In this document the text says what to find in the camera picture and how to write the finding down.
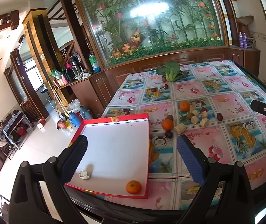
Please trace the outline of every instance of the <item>patterned tablecloth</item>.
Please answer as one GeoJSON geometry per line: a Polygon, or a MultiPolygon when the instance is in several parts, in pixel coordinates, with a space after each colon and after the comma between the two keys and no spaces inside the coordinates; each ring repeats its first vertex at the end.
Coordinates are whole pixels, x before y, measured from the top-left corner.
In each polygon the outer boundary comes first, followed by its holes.
{"type": "MultiPolygon", "coordinates": [[[[252,189],[266,182],[266,117],[250,109],[253,99],[266,103],[266,92],[229,60],[185,64],[181,69],[189,76],[174,83],[162,82],[155,70],[128,75],[105,109],[102,117],[148,113],[150,140],[155,148],[150,156],[148,199],[102,198],[144,209],[188,207],[198,184],[192,181],[177,152],[177,134],[172,131],[172,139],[156,140],[165,136],[161,122],[168,115],[173,116],[174,126],[187,125],[184,134],[207,157],[226,164],[242,161],[252,189]],[[191,124],[187,112],[180,111],[181,101],[193,104],[200,120],[202,112],[207,111],[208,127],[191,124]],[[223,115],[222,122],[216,118],[218,112],[223,115]]],[[[213,204],[221,191],[219,184],[213,204]]]]}

